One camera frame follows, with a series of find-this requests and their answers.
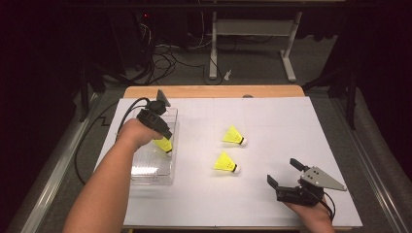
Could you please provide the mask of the yellow shuttlecock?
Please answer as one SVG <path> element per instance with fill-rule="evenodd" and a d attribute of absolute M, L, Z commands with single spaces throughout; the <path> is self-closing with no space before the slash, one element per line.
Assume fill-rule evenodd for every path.
<path fill-rule="evenodd" d="M 168 140 L 167 138 L 162 138 L 162 139 L 159 139 L 159 140 L 154 140 L 154 143 L 160 149 L 162 149 L 166 153 L 167 156 L 172 155 L 173 145 L 172 145 L 172 142 L 170 140 Z"/>
<path fill-rule="evenodd" d="M 226 143 L 237 144 L 242 147 L 247 145 L 247 139 L 233 125 L 231 125 L 224 133 L 223 141 Z"/>
<path fill-rule="evenodd" d="M 235 163 L 231 157 L 226 153 L 222 152 L 214 164 L 215 170 L 227 171 L 233 174 L 238 174 L 240 172 L 240 167 Z"/>

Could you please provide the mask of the clear plastic container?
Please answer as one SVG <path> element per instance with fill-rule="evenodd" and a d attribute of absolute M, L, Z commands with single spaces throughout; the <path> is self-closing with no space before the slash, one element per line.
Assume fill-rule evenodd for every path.
<path fill-rule="evenodd" d="M 166 153 L 154 143 L 154 140 L 139 148 L 134 154 L 131 170 L 131 180 L 135 185 L 171 185 L 173 183 L 174 157 L 176 154 L 176 143 L 174 139 L 177 136 L 176 124 L 178 110 L 176 108 L 167 108 L 161 117 L 172 132 L 170 139 L 173 145 L 172 155 L 167 156 Z"/>

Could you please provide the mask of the black metal stand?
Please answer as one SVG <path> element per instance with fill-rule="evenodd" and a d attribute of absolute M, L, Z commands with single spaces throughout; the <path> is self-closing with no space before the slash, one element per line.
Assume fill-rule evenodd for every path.
<path fill-rule="evenodd" d="M 327 95 L 331 98 L 346 97 L 345 117 L 352 130 L 355 126 L 357 75 L 351 65 L 343 65 L 333 71 L 321 74 L 315 80 L 302 86 L 304 91 L 315 86 L 328 86 Z"/>
<path fill-rule="evenodd" d="M 81 117 L 80 122 L 84 122 L 89 113 L 89 94 L 92 89 L 94 93 L 104 93 L 106 85 L 103 81 L 103 71 L 99 64 L 88 62 L 80 68 L 80 96 L 81 96 Z"/>

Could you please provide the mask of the person's right hand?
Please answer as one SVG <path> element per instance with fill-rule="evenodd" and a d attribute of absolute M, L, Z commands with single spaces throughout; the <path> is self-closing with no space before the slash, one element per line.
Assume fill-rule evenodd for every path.
<path fill-rule="evenodd" d="M 329 212 L 322 204 L 318 203 L 316 206 L 307 207 L 285 202 L 285 205 L 300 217 L 304 226 L 311 233 L 335 233 Z"/>

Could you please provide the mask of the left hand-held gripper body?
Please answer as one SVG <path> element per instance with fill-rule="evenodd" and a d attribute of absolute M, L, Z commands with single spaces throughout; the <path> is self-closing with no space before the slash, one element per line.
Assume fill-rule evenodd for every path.
<path fill-rule="evenodd" d="M 147 100 L 146 106 L 139 112 L 137 118 L 152 130 L 168 130 L 167 123 L 162 119 L 170 103 L 164 92 L 159 89 L 155 100 Z"/>

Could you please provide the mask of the white metal desk frame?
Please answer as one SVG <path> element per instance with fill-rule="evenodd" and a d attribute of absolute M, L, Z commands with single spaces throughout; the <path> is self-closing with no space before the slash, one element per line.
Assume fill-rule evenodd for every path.
<path fill-rule="evenodd" d="M 290 60 L 290 53 L 301 17 L 302 12 L 297 12 L 294 19 L 290 20 L 218 19 L 217 13 L 213 13 L 209 78 L 215 80 L 218 77 L 217 39 L 219 36 L 273 36 L 288 38 L 286 48 L 280 50 L 279 53 L 288 80 L 295 83 L 296 76 Z"/>

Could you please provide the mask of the aluminium floor rail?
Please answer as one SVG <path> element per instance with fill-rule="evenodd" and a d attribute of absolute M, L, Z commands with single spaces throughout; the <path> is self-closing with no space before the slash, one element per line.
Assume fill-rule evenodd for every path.
<path fill-rule="evenodd" d="M 86 118 L 83 121 L 75 119 L 69 125 L 63 138 L 59 141 L 56 151 L 54 152 L 57 160 L 52 166 L 47 182 L 43 186 L 43 189 L 40 192 L 30 215 L 20 230 L 20 233 L 38 232 L 38 229 L 59 190 L 69 164 L 74 157 L 75 151 L 80 145 L 81 138 L 86 132 L 86 127 L 90 123 L 90 115 L 94 112 L 99 101 L 100 97 L 96 93 L 93 93 L 87 100 L 89 104 L 89 112 L 86 114 Z"/>
<path fill-rule="evenodd" d="M 332 99 L 331 103 L 339 117 L 343 121 L 346 130 L 351 136 L 351 140 L 354 143 L 357 154 L 359 157 L 360 166 L 364 172 L 369 186 L 373 190 L 373 193 L 379 203 L 380 209 L 385 214 L 385 217 L 391 226 L 394 233 L 412 233 L 407 225 L 406 221 L 399 213 L 399 208 L 395 205 L 395 200 L 390 194 L 389 190 L 385 187 L 380 175 L 381 172 L 372 164 L 369 154 L 366 151 L 366 147 L 362 144 L 361 137 L 358 132 L 351 128 L 346 119 L 345 110 L 342 107 L 341 102 L 338 99 Z"/>

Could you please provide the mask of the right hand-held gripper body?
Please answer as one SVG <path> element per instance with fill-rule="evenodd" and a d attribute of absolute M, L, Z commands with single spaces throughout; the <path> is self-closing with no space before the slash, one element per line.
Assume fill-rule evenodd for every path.
<path fill-rule="evenodd" d="M 277 200 L 280 202 L 314 207 L 323 200 L 326 188 L 339 191 L 347 190 L 343 183 L 340 183 L 318 167 L 295 165 L 295 168 L 301 172 L 298 186 L 275 185 Z"/>

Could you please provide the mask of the person's left hand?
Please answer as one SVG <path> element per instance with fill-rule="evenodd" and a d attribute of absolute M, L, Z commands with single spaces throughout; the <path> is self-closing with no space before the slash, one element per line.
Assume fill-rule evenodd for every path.
<path fill-rule="evenodd" d="M 145 126 L 138 119 L 128 120 L 118 133 L 115 146 L 121 150 L 136 151 L 151 140 L 162 139 L 163 136 Z"/>

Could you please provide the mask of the white board sheet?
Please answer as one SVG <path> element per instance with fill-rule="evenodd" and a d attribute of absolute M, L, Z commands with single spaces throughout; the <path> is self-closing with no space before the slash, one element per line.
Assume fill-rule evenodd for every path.
<path fill-rule="evenodd" d="M 276 199 L 272 176 L 295 186 L 295 158 L 341 181 L 339 167 L 307 97 L 173 98 L 178 110 L 171 185 L 134 185 L 125 225 L 132 227 L 295 228 L 298 217 Z M 223 141 L 231 126 L 247 139 Z M 226 152 L 238 174 L 214 169 Z"/>

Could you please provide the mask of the dark computer tower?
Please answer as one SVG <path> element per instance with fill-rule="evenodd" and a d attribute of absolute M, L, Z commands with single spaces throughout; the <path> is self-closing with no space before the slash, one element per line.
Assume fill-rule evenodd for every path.
<path fill-rule="evenodd" d="M 142 22 L 138 12 L 114 12 L 110 20 L 120 51 L 124 68 L 147 66 L 152 52 L 152 33 L 147 24 Z"/>

